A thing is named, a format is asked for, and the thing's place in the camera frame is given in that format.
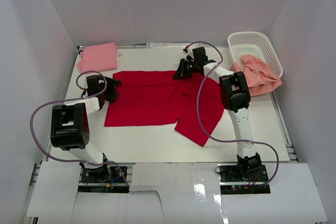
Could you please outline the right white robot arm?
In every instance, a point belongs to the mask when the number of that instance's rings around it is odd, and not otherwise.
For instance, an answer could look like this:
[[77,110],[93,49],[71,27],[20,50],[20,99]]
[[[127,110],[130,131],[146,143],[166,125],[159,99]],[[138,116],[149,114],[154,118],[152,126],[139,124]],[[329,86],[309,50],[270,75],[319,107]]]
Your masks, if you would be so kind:
[[[204,76],[197,93],[196,114],[203,132],[211,139],[220,143],[237,144],[237,177],[247,182],[256,175],[256,171],[262,167],[261,158],[253,142],[249,122],[249,103],[251,101],[247,81],[243,72],[233,72],[221,66],[215,60],[208,59],[204,47],[183,49],[185,58],[180,60],[173,79],[182,80],[200,73]],[[199,101],[202,87],[207,79],[212,79],[219,85],[220,100],[231,118],[235,139],[218,140],[212,137],[202,124],[199,113]]]

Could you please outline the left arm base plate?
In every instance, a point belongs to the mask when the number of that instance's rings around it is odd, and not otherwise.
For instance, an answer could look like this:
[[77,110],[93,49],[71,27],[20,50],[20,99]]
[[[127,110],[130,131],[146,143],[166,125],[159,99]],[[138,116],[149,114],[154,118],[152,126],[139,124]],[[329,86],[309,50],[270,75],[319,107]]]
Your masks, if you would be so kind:
[[102,166],[99,168],[82,168],[79,179],[79,193],[127,194],[129,188],[123,176],[127,178],[127,166]]

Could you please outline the red t shirt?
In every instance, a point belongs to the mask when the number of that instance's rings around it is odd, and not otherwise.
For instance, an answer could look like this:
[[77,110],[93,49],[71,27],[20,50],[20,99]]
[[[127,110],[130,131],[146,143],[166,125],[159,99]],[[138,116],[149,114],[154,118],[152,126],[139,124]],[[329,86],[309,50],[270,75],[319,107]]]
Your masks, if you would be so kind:
[[[175,130],[204,146],[208,136],[197,119],[196,99],[204,76],[194,73],[191,78],[173,79],[174,71],[120,71],[113,78],[121,80],[115,102],[109,103],[104,125],[154,126],[175,124]],[[207,79],[199,99],[200,118],[211,134],[222,118],[219,85]]]

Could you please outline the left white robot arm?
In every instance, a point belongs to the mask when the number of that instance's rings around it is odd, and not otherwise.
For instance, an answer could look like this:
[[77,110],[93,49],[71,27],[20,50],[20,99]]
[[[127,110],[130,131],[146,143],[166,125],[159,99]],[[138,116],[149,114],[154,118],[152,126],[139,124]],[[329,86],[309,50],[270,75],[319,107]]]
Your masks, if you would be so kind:
[[[108,159],[90,143],[88,115],[100,111],[106,102],[115,102],[117,87],[122,83],[100,75],[86,77],[81,96],[83,100],[55,105],[51,114],[50,139],[53,147],[74,154],[87,175],[100,182],[111,179],[111,168],[103,164]],[[84,163],[97,164],[86,168]]]

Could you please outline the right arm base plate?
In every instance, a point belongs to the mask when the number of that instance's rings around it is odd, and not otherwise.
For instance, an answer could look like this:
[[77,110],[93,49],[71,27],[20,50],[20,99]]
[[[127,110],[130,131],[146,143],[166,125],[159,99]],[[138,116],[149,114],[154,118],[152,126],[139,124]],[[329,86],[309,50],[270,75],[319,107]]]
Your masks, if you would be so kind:
[[250,175],[243,175],[237,165],[218,165],[215,173],[219,175],[221,195],[256,195],[270,194],[265,165]]

